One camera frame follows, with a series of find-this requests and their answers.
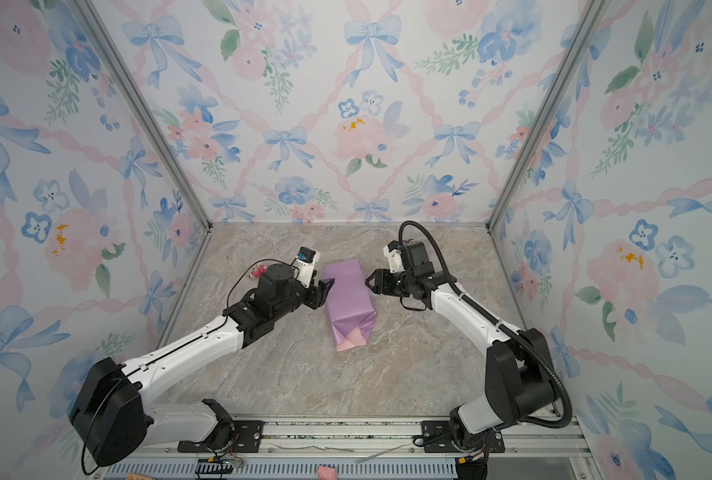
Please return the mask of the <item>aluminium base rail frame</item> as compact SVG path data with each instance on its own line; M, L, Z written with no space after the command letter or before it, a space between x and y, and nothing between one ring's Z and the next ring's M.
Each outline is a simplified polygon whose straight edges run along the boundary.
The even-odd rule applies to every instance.
M598 479L600 470L577 422L561 430L517 425L501 433L504 453L425 453L413 445L421 422L443 417L238 417L265 423L258 453L178 453L176 442L145 446L133 459L200 459L241 465L249 458L351 458L363 463L377 458L447 459L456 479ZM111 467L88 464L85 478L106 479Z

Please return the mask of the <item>pink purple wrapping paper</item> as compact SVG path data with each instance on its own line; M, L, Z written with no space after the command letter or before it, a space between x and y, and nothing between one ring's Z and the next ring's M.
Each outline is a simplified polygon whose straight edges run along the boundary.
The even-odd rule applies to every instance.
M327 265L325 279L334 284L325 302L335 350L365 346L377 322L372 293L357 259Z

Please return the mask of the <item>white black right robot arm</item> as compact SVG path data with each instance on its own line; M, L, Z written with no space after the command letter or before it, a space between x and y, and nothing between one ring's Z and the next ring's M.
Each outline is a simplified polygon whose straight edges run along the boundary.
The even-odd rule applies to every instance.
M488 434L521 422L544 424L535 413L566 396L542 334L502 321L443 273L414 277L407 271L377 269L365 285L376 295L421 301L484 355L483 393L449 415L451 441L460 450L476 449Z

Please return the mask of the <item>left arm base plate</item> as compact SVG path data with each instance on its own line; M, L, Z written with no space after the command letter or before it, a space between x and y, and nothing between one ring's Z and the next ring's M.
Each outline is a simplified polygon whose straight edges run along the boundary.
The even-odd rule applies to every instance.
M178 453L258 453L265 423L261 420L219 421L200 442L180 441Z

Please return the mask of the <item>aluminium corner post right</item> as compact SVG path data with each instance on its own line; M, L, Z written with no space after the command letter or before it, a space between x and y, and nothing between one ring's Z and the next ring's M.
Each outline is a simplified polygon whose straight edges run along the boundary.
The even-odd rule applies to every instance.
M520 178L529 167L532 155L536 152L543 135L549 130L554 115L566 95L568 83L579 68L581 57L587 52L593 36L599 29L599 24L607 7L608 1L590 1L586 11L580 17L576 32L571 37L571 43L559 64L556 76L549 85L546 96L537 110L535 124L525 140L521 153L516 157L513 168L507 176L504 188L498 197L496 207L486 224L487 232L490 235L496 232L499 224L506 216L508 203L516 192Z

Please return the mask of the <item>red pink toy figure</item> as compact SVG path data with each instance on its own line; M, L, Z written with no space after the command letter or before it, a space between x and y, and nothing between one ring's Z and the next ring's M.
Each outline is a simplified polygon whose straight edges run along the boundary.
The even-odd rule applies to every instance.
M264 266L262 264L253 265L248 273L250 279L259 278L264 271Z

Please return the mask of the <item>aluminium corner post left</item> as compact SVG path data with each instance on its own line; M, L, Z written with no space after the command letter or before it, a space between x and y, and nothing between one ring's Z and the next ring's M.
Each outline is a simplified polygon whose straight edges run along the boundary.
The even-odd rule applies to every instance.
M205 209L186 178L185 171L172 154L163 131L158 126L151 108L133 80L131 71L103 24L96 8L91 1L85 0L68 1L67 4L92 45L98 50L101 59L107 64L109 70L119 82L122 95L132 109L134 118L138 121L145 136L172 177L172 181L179 189L186 205L195 214L199 225L206 232L209 232L212 222L208 219Z

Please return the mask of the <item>pink object front edge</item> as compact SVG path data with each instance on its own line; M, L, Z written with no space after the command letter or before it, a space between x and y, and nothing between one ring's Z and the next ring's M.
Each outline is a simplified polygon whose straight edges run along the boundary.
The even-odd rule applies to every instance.
M338 475L335 468L327 465L319 465L317 468L317 476L319 480L337 480Z

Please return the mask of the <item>aluminium corner post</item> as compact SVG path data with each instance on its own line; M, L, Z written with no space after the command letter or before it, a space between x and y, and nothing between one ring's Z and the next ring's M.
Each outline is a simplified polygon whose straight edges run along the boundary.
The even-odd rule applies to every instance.
M521 153L516 157L513 168L507 176L504 188L498 197L496 207L486 224L487 232L490 235L496 232L499 224L506 216L508 203L516 192L520 178L529 167L532 155L536 152L543 135L549 130L554 115L566 95L568 83L579 68L581 57L587 52L593 36L599 29L599 24L607 7L608 1L590 1L586 11L580 17L576 32L571 37L571 43L559 64L556 76L549 85L546 96L537 110L535 124L525 140Z
M119 82L122 95L132 109L134 118L138 121L145 136L172 177L172 181L179 189L186 205L195 214L199 225L206 232L209 232L212 222L208 219L205 209L186 178L185 171L172 154L163 131L158 126L151 108L133 80L131 71L103 24L96 8L91 1L85 0L68 1L67 4L92 45L98 50L101 59L107 64L109 70Z

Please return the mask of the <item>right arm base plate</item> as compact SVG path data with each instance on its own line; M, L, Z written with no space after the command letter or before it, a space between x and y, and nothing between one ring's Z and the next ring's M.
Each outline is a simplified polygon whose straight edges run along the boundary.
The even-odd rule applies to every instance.
M421 433L413 438L413 445L425 453L504 453L502 434L488 429L476 434L468 434L461 426L450 420L425 420L421 422Z

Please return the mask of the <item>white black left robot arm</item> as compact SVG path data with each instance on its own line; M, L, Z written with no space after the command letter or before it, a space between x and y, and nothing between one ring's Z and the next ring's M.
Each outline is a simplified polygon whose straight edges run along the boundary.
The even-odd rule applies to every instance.
M69 413L85 454L107 467L148 445L229 449L238 434L218 401L161 404L159 397L203 366L256 342L299 307L322 307L334 284L332 278L310 286L294 278L261 281L207 325L158 350L122 363L109 357L96 362Z

